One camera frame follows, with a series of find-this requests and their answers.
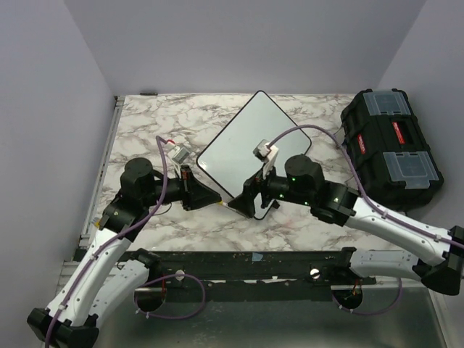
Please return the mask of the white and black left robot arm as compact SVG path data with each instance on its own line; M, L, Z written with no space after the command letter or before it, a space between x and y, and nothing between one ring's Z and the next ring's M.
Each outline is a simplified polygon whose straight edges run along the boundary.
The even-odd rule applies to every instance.
M46 347L92 347L103 322L138 286L153 286L160 280L157 258L144 250L117 275L110 275L146 225L149 211L172 202L192 211L220 200L219 193L195 179L187 165L169 178L146 158L130 160L120 177L120 190L104 209L78 268L45 308L32 310L28 325Z

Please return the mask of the white whiteboard with black frame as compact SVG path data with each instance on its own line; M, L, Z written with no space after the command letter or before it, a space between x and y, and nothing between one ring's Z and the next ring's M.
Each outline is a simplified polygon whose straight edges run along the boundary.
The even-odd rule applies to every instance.
M258 91L200 153L196 164L235 198L245 180L262 167L253 154L256 146L296 125L264 91Z

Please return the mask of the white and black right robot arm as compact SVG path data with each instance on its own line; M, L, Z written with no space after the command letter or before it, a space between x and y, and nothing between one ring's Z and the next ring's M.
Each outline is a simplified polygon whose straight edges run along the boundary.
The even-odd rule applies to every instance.
M263 207L273 200L299 204L324 223L364 231L399 247L397 251L354 251L350 259L333 267L340 283L371 276L409 278L440 294L459 294L463 228L427 225L389 210L353 188L327 181L321 166L304 154L290 157L284 170L285 176L279 176L274 167L263 165L244 182L229 207L251 218L257 196Z

